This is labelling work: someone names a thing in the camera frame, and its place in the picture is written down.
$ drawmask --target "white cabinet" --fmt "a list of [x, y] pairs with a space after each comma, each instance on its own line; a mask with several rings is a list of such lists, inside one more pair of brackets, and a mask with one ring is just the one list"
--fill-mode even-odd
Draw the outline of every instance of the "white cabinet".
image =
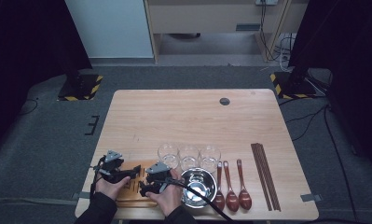
[[143, 0], [65, 0], [90, 58], [153, 58]]

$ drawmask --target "stainless steel bowl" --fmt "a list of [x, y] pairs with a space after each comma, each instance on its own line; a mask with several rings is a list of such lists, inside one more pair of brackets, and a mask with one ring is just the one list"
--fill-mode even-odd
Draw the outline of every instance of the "stainless steel bowl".
[[[214, 199], [217, 193], [217, 184], [214, 177], [208, 171], [201, 168], [192, 168], [184, 171], [182, 177], [187, 186], [196, 190], [210, 201]], [[202, 208], [208, 204], [201, 197], [187, 189], [184, 189], [182, 202], [192, 208]]]

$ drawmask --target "brown spoon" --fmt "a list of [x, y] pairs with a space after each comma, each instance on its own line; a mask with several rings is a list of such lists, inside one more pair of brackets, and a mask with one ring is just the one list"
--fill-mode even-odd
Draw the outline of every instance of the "brown spoon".
[[228, 183], [228, 194], [226, 197], [226, 204], [230, 211], [236, 212], [239, 209], [239, 200], [231, 187], [231, 180], [229, 178], [228, 162], [223, 161], [223, 164], [224, 164], [224, 171], [226, 172], [226, 179]]
[[247, 192], [246, 187], [244, 186], [243, 171], [241, 169], [241, 160], [237, 160], [237, 164], [239, 177], [241, 179], [241, 192], [239, 193], [239, 204], [241, 205], [242, 208], [249, 210], [252, 207], [252, 197], [250, 197], [250, 194]]
[[226, 206], [226, 201], [224, 199], [224, 195], [221, 192], [221, 161], [217, 164], [217, 193], [215, 194], [215, 198], [213, 203], [223, 211], [224, 206]]

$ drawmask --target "black sleeve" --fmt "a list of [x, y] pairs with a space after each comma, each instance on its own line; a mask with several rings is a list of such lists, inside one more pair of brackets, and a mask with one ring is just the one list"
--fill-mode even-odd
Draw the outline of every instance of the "black sleeve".
[[165, 224], [197, 224], [195, 218], [185, 210], [183, 206], [178, 206], [164, 220]]
[[90, 206], [75, 224], [110, 224], [116, 211], [116, 203], [111, 198], [96, 192]]

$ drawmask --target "gray carpet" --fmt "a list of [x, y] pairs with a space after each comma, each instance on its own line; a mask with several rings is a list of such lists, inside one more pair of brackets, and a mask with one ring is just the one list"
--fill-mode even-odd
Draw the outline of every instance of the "gray carpet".
[[[124, 89], [273, 89], [269, 75], [278, 67], [96, 67], [103, 81], [90, 101], [59, 102], [65, 76], [40, 83], [29, 92], [19, 117], [0, 146], [0, 198], [72, 201], [81, 191], [113, 93]], [[301, 118], [327, 105], [325, 98], [281, 105], [285, 120]], [[94, 135], [89, 123], [100, 116]], [[372, 223], [372, 166], [356, 157], [335, 115], [326, 112], [338, 146], [358, 220]], [[300, 136], [309, 119], [287, 123], [292, 138]], [[294, 142], [317, 203], [319, 218], [354, 220], [338, 156], [324, 124], [324, 112]], [[0, 203], [0, 223], [72, 223], [76, 206], [41, 203]], [[293, 223], [290, 221], [272, 223]]]

